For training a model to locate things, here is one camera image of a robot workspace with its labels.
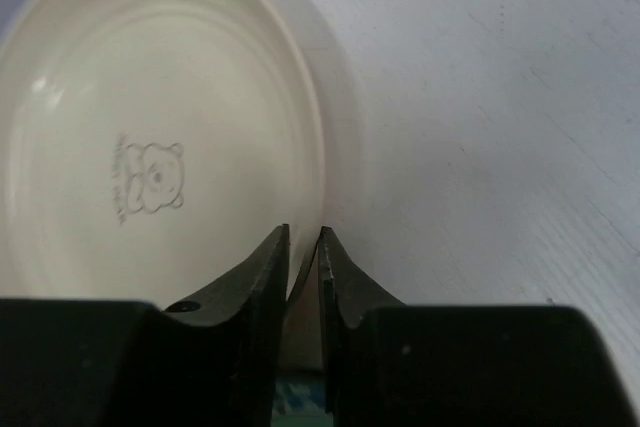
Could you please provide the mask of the cream white round plate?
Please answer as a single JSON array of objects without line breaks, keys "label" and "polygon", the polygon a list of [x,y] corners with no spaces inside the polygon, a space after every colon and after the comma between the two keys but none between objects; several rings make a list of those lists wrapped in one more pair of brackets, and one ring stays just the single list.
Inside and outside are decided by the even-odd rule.
[{"label": "cream white round plate", "polygon": [[320,231],[319,101],[268,0],[28,0],[1,42],[1,292],[168,307]]}]

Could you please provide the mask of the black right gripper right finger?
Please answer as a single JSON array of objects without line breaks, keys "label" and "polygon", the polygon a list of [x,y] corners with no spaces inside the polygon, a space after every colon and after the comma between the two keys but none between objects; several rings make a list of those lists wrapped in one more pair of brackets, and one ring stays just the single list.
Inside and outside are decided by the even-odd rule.
[{"label": "black right gripper right finger", "polygon": [[411,306],[317,243],[326,408],[338,426],[635,426],[599,332],[562,305]]}]

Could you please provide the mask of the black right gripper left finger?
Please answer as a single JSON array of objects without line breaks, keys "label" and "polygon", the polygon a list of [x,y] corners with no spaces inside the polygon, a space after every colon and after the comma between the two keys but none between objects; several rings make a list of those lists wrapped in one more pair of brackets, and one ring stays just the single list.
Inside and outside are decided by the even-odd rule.
[{"label": "black right gripper left finger", "polygon": [[141,301],[5,299],[5,426],[267,426],[290,232],[166,309]]}]

